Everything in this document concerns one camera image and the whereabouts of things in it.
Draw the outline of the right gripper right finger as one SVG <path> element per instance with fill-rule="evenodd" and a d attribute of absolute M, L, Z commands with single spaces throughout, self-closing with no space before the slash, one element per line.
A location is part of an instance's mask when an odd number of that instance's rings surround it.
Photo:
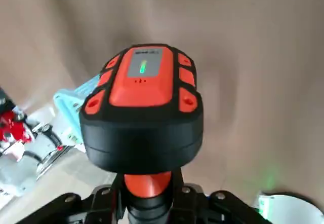
<path fill-rule="evenodd" d="M 172 172 L 172 223 L 257 223 L 257 211 L 229 191 L 204 192 L 185 184 L 181 170 Z"/>

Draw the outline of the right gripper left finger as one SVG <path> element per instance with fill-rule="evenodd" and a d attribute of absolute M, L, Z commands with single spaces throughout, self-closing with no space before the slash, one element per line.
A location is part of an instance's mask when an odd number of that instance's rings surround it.
<path fill-rule="evenodd" d="M 112 184 L 94 188 L 81 198 L 65 193 L 24 218 L 24 223 L 118 223 L 125 213 L 124 176 L 116 175 Z"/>

